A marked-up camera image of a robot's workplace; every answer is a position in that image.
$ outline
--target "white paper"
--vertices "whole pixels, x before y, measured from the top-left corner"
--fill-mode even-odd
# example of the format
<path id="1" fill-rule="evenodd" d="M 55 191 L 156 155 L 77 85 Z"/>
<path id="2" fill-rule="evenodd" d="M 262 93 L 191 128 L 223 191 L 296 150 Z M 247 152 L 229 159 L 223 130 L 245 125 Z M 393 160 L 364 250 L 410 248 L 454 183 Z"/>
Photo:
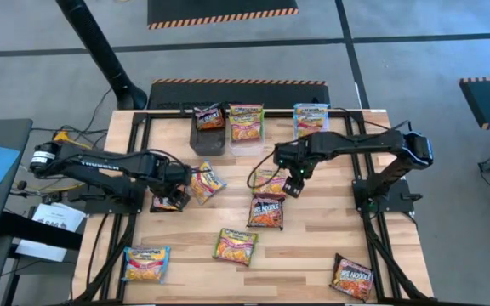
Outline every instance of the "white paper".
<path id="1" fill-rule="evenodd" d="M 61 203 L 53 203 L 52 205 L 39 204 L 33 215 L 33 220 L 74 232 L 83 221 L 84 216 L 84 212 Z M 62 262 L 66 255 L 65 248 L 27 240 L 20 241 L 16 252 L 57 262 Z"/>

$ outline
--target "wood grain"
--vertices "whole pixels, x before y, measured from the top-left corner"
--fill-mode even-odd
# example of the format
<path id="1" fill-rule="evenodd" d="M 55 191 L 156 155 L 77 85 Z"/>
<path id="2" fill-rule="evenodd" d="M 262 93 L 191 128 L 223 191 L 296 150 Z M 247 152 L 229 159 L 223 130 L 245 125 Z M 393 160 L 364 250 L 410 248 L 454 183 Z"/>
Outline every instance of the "wood grain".
<path id="1" fill-rule="evenodd" d="M 384 110 L 365 110 L 366 120 L 389 126 Z M 125 153 L 133 112 L 113 112 L 105 150 Z M 183 162 L 199 165 L 204 157 L 196 156 L 188 145 L 190 119 L 156 119 L 152 122 L 149 148 L 166 150 Z M 328 287 L 336 252 L 359 264 L 370 266 L 362 221 L 355 211 L 350 182 L 354 178 L 349 156 L 340 156 L 317 166 L 306 182 L 299 199 L 284 203 L 284 231 L 247 229 L 250 190 L 245 180 L 276 142 L 293 137 L 292 120 L 266 119 L 264 153 L 258 157 L 235 157 L 226 148 L 223 156 L 210 157 L 214 171 L 228 185 L 205 205 L 192 199 L 183 212 L 148 213 L 150 192 L 145 194 L 144 212 L 137 217 L 134 244 L 170 246 L 171 255 L 164 285 L 133 282 L 126 286 L 125 303 L 345 303 L 357 302 Z M 344 133 L 341 119 L 331 119 L 332 130 Z M 367 126 L 368 133 L 380 133 L 381 127 Z M 140 126 L 138 138 L 143 128 Z M 392 160 L 388 154 L 373 155 L 376 171 Z M 266 163 L 265 168 L 273 168 Z M 366 173 L 361 157 L 362 173 Z M 432 294 L 419 237 L 414 225 L 400 213 L 386 214 L 390 241 L 396 261 L 417 288 Z M 88 219 L 73 281 L 76 294 L 84 291 L 88 260 L 101 216 Z M 127 223 L 123 219 L 122 227 Z M 112 216 L 102 229 L 94 254 L 92 278 L 105 261 Z M 250 267 L 212 259 L 220 229 L 226 227 L 259 233 Z M 120 271 L 119 260 L 111 278 L 110 298 L 115 296 Z M 379 258 L 385 295 L 390 283 L 385 264 Z"/>

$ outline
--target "gray floor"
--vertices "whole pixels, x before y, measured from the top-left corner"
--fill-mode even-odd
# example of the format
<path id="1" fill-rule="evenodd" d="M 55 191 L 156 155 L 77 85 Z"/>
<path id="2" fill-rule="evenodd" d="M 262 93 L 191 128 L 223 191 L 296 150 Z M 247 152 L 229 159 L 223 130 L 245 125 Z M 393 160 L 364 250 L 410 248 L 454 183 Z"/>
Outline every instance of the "gray floor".
<path id="1" fill-rule="evenodd" d="M 144 0 L 87 3 L 113 46 L 342 37 L 333 0 L 299 0 L 295 16 L 162 31 L 146 30 Z M 353 37 L 490 33 L 490 1 L 344 4 Z M 0 51 L 81 47 L 53 1 L 0 0 Z M 460 77 L 490 76 L 490 40 L 357 44 L 356 53 L 371 107 L 389 110 L 393 123 L 410 119 L 434 145 L 435 165 L 407 178 L 413 191 L 425 195 L 416 205 L 417 220 L 435 295 L 444 301 L 490 304 L 490 189 L 476 165 L 490 156 L 490 131 L 477 126 L 458 86 Z M 145 91 L 161 77 L 325 80 L 333 105 L 358 107 L 343 44 L 118 57 Z M 44 128 L 83 128 L 107 89 L 88 55 L 0 58 L 0 118 L 29 117 Z M 109 95 L 94 128 L 106 128 L 114 108 Z M 32 146 L 49 136 L 31 134 L 24 163 Z M 23 171 L 18 179 L 36 183 Z M 35 202 L 11 198 L 8 207 L 21 213 Z M 69 277 L 28 276 L 20 282 L 14 304 L 62 302 L 69 294 Z"/>

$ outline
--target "wooden tabletop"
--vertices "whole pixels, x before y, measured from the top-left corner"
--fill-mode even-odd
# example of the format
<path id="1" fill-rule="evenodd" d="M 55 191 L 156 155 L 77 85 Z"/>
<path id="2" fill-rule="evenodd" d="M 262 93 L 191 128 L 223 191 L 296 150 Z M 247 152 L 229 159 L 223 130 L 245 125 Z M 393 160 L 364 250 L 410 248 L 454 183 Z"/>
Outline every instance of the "wooden tabletop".
<path id="1" fill-rule="evenodd" d="M 113 112 L 105 150 L 125 153 L 133 117 L 132 111 Z M 384 110 L 365 110 L 366 120 L 389 126 Z M 191 119 L 155 119 L 149 148 L 166 150 L 182 162 L 199 165 L 205 157 L 196 156 L 189 146 Z M 370 267 L 362 221 L 355 210 L 351 180 L 354 178 L 350 156 L 319 164 L 313 177 L 305 182 L 299 199 L 288 197 L 283 204 L 284 231 L 248 229 L 248 211 L 252 200 L 245 180 L 273 144 L 293 138 L 290 118 L 267 118 L 265 152 L 259 157 L 235 157 L 226 148 L 223 156 L 210 157 L 215 173 L 228 185 L 203 206 L 192 199 L 183 212 L 148 213 L 151 199 L 147 192 L 144 210 L 137 217 L 134 245 L 170 246 L 171 254 L 163 285 L 130 282 L 125 303 L 345 303 L 355 299 L 328 287 L 336 252 Z M 342 119 L 330 119 L 330 129 L 345 133 Z M 368 133 L 380 133 L 380 127 L 367 125 Z M 138 131 L 139 149 L 142 127 Z M 376 171 L 392 160 L 387 154 L 373 155 Z M 362 173 L 367 173 L 361 161 Z M 265 168 L 271 168 L 270 162 Z M 387 227 L 395 260 L 416 287 L 432 295 L 419 237 L 414 224 L 401 213 L 386 213 Z M 101 216 L 88 219 L 83 245 L 73 280 L 73 291 L 84 291 L 86 271 Z M 113 217 L 109 216 L 94 254 L 92 279 L 105 262 Z M 127 223 L 124 218 L 122 229 Z M 252 263 L 247 268 L 237 263 L 212 259 L 221 228 L 259 234 Z M 109 298 L 115 297 L 121 260 L 111 277 Z M 385 263 L 379 257 L 385 288 L 390 283 Z M 375 300 L 372 290 L 370 299 Z"/>

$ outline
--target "clear plastic container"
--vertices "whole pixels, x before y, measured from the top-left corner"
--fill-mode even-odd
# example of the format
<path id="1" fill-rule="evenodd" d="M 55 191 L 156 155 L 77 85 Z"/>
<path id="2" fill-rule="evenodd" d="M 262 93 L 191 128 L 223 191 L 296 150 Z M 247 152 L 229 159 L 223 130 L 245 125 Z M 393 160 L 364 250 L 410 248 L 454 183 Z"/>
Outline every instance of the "clear plastic container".
<path id="1" fill-rule="evenodd" d="M 231 131 L 228 133 L 230 135 L 230 149 L 231 154 L 234 156 L 260 156 L 264 152 L 264 141 L 265 141 L 265 124 L 264 118 L 260 122 L 260 138 L 258 140 L 248 140 L 248 141 L 233 141 L 231 140 Z"/>

